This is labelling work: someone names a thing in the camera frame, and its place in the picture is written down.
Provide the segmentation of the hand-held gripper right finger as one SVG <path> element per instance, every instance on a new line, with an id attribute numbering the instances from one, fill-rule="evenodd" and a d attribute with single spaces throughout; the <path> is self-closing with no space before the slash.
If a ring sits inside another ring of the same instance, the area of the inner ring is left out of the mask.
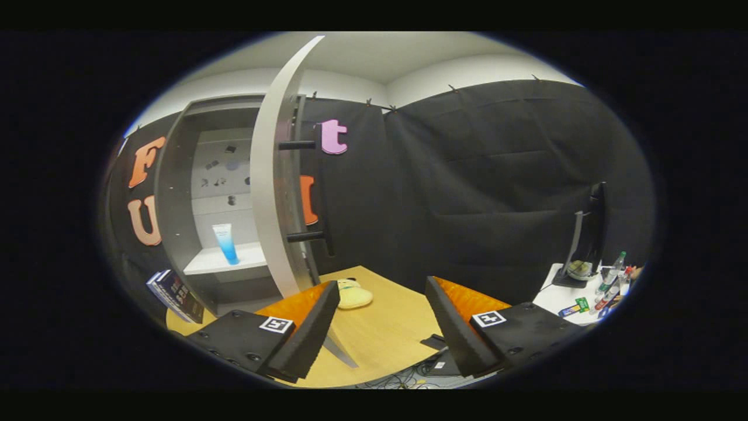
<path id="1" fill-rule="evenodd" d="M 425 295 L 465 377 L 535 364 L 587 331 L 535 303 L 510 305 L 435 275 Z"/>

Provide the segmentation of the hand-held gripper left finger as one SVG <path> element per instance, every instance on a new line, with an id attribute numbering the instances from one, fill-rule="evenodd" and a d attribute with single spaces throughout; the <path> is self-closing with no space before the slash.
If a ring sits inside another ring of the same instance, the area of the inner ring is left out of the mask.
<path id="1" fill-rule="evenodd" d="M 193 346 L 253 375 L 306 378 L 340 302 L 327 281 L 256 312 L 231 310 L 187 336 Z"/>

